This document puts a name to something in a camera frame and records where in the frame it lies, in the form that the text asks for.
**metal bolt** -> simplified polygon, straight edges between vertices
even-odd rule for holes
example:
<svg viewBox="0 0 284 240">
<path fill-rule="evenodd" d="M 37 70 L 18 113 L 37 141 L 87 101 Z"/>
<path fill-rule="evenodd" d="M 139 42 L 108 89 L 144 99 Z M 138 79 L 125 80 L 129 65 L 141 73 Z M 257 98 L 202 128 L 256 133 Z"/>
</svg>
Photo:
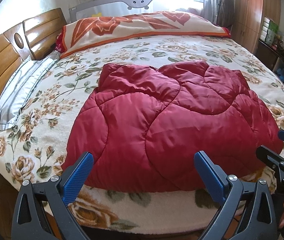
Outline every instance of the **metal bolt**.
<svg viewBox="0 0 284 240">
<path fill-rule="evenodd" d="M 262 185 L 266 185 L 266 180 L 264 180 L 264 179 L 259 179 L 259 182 L 260 182 Z"/>
<path fill-rule="evenodd" d="M 28 184 L 29 184 L 29 180 L 27 180 L 27 179 L 22 182 L 22 185 L 24 185 L 24 186 L 26 186 Z"/>
<path fill-rule="evenodd" d="M 230 175 L 230 176 L 229 176 L 229 180 L 231 180 L 231 181 L 237 181 L 237 176 L 235 176 L 235 175 Z"/>
<path fill-rule="evenodd" d="M 51 181 L 53 181 L 53 182 L 55 182 L 55 181 L 57 181 L 59 179 L 59 176 L 58 175 L 54 175 L 54 176 L 52 176 L 51 177 Z"/>
</svg>

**folded comforter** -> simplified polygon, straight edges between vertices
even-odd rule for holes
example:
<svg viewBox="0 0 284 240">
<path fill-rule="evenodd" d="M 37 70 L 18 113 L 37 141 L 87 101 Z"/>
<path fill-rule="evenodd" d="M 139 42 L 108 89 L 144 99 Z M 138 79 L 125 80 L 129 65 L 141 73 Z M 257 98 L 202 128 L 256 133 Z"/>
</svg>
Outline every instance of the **folded comforter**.
<svg viewBox="0 0 284 240">
<path fill-rule="evenodd" d="M 239 70 L 180 62 L 160 69 L 106 64 L 77 116 L 63 169 L 94 156 L 86 185 L 120 192 L 191 191 L 203 187 L 194 153 L 204 150 L 227 174 L 263 167 L 260 145 L 283 142 L 266 105 Z"/>
</svg>

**headboard panel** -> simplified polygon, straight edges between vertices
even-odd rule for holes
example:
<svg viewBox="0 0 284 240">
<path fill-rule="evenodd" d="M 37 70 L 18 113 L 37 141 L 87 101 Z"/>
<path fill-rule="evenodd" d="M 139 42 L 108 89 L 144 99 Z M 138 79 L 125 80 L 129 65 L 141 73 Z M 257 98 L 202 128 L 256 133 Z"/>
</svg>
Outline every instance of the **headboard panel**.
<svg viewBox="0 0 284 240">
<path fill-rule="evenodd" d="M 9 78 L 29 55 L 41 60 L 55 45 L 56 37 L 66 25 L 60 8 L 50 10 L 0 34 L 0 94 Z"/>
<path fill-rule="evenodd" d="M 24 20 L 22 23 L 29 48 L 36 60 L 44 58 L 52 51 L 51 46 L 55 44 L 62 27 L 66 25 L 60 8 Z"/>
</svg>

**pillow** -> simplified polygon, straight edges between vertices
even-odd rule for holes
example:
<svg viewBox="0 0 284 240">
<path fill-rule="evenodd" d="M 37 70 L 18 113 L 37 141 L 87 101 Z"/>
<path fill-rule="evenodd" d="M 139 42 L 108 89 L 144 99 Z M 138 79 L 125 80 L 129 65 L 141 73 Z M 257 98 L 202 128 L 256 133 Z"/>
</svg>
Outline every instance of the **pillow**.
<svg viewBox="0 0 284 240">
<path fill-rule="evenodd" d="M 43 60 L 31 60 L 29 56 L 21 63 L 0 95 L 0 130 L 16 124 L 34 88 L 59 58 L 60 53 L 53 51 Z"/>
</svg>

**orange blanket trim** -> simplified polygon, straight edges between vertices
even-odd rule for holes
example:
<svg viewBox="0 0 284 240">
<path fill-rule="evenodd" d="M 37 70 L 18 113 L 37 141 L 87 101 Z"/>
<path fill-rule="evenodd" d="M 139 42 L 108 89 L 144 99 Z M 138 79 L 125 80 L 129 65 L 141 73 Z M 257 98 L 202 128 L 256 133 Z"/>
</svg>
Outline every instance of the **orange blanket trim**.
<svg viewBox="0 0 284 240">
<path fill-rule="evenodd" d="M 92 47 L 97 47 L 100 45 L 104 45 L 107 43 L 111 43 L 111 42 L 116 42 L 116 41 L 124 41 L 124 40 L 128 40 L 131 38 L 137 38 L 137 37 L 143 37 L 143 36 L 149 36 L 149 35 L 175 35 L 175 36 L 182 36 L 182 35 L 197 35 L 197 36 L 214 36 L 214 37 L 230 37 L 230 34 L 228 31 L 226 31 L 224 29 L 225 33 L 204 33 L 204 32 L 181 32 L 181 33 L 177 33 L 177 32 L 147 32 L 147 33 L 137 33 L 137 34 L 132 34 L 130 36 L 126 36 L 126 37 L 119 37 L 119 38 L 114 38 L 114 39 L 110 39 L 110 40 L 105 40 L 105 41 L 100 41 L 97 43 L 93 43 L 93 44 L 89 44 L 87 46 L 72 50 L 70 52 L 66 52 L 64 54 L 61 55 L 60 58 L 65 58 L 75 52 L 81 51 L 81 50 L 85 50 L 85 49 L 89 49 Z M 65 36 L 66 31 L 64 30 L 63 33 L 63 46 L 65 48 L 65 42 L 64 42 L 64 36 Z"/>
</svg>

